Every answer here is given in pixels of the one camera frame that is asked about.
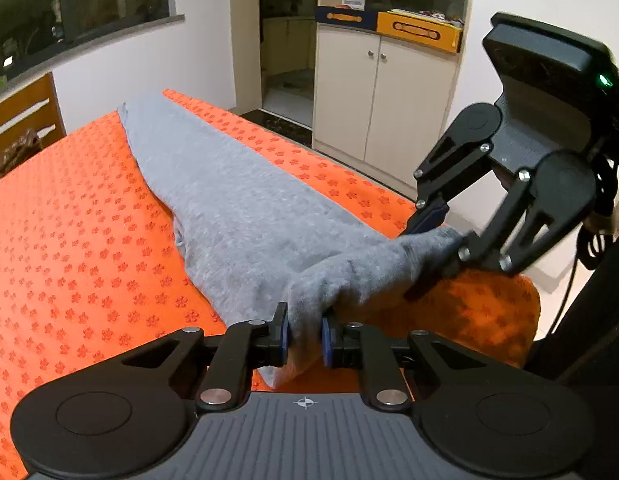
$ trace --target yellow box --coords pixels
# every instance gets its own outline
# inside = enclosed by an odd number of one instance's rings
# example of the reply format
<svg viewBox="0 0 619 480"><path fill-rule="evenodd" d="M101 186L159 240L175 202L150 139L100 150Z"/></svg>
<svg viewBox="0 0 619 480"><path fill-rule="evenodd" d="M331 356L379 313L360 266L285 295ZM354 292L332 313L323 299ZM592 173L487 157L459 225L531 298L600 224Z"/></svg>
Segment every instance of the yellow box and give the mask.
<svg viewBox="0 0 619 480"><path fill-rule="evenodd" d="M427 18L414 18L393 12L379 12L376 32L401 40L433 46L455 54L461 49L463 29Z"/></svg>

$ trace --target cabinet door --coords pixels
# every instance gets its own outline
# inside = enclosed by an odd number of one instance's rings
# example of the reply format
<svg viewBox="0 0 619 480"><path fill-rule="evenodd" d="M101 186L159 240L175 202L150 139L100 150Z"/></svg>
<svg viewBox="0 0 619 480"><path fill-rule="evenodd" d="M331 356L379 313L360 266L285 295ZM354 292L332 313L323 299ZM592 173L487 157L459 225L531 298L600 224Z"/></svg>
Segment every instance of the cabinet door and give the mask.
<svg viewBox="0 0 619 480"><path fill-rule="evenodd" d="M440 136L457 58L383 38L365 162L416 186L413 173Z"/></svg>
<svg viewBox="0 0 619 480"><path fill-rule="evenodd" d="M309 52L307 54L307 68L313 69L316 64L316 22L311 22L309 30Z"/></svg>
<svg viewBox="0 0 619 480"><path fill-rule="evenodd" d="M263 68L268 76L287 72L289 61L288 21L279 18L262 20Z"/></svg>
<svg viewBox="0 0 619 480"><path fill-rule="evenodd" d="M365 157L380 44L368 32L318 27L314 138L359 160Z"/></svg>
<svg viewBox="0 0 619 480"><path fill-rule="evenodd" d="M288 23L289 66L285 72L303 70L307 68L312 20L289 20Z"/></svg>

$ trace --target doorway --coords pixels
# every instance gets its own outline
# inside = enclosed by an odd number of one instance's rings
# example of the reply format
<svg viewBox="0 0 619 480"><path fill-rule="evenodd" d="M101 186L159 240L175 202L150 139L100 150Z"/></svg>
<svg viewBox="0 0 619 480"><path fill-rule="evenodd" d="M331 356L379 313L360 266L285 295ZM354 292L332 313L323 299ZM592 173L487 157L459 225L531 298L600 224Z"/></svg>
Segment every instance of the doorway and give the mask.
<svg viewBox="0 0 619 480"><path fill-rule="evenodd" d="M317 0L259 0L262 106L244 114L311 145Z"/></svg>

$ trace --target orange mat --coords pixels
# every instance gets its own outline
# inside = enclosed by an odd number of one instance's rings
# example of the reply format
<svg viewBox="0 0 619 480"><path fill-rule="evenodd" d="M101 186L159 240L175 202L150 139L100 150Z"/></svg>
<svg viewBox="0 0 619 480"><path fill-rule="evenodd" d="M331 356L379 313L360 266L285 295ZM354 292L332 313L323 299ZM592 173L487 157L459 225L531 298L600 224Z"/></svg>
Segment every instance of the orange mat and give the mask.
<svg viewBox="0 0 619 480"><path fill-rule="evenodd" d="M165 95L389 237L414 205L228 112ZM524 361L540 314L524 278L465 272L409 311L371 320L389 335L438 332L511 364ZM0 181L0 480L26 472L9 421L36 386L183 326L225 326L184 273L172 218L145 185L116 113L55 143ZM252 385L265 389L255 374ZM351 370L320 365L286 391L352 391Z"/></svg>

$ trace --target white wall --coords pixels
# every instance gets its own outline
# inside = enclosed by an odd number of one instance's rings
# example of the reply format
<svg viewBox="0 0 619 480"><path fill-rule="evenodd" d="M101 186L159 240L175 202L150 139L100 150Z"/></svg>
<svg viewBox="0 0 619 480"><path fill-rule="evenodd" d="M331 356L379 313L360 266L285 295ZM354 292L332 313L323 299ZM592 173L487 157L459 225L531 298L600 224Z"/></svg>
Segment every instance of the white wall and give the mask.
<svg viewBox="0 0 619 480"><path fill-rule="evenodd" d="M232 112L238 115L262 106L259 5L259 0L229 0L236 87Z"/></svg>
<svg viewBox="0 0 619 480"><path fill-rule="evenodd" d="M619 0L472 0L465 52L448 123L469 104L496 101L503 90L481 44L491 30L489 20L498 11L551 23L602 41L619 65ZM451 211L480 229L504 194L496 177L488 175L452 200ZM557 278L573 259L574 245L573 238L566 240L538 262L538 270L551 279Z"/></svg>
<svg viewBox="0 0 619 480"><path fill-rule="evenodd" d="M52 69L68 132L152 90L236 105L229 0L176 0L176 13L185 21L98 46Z"/></svg>

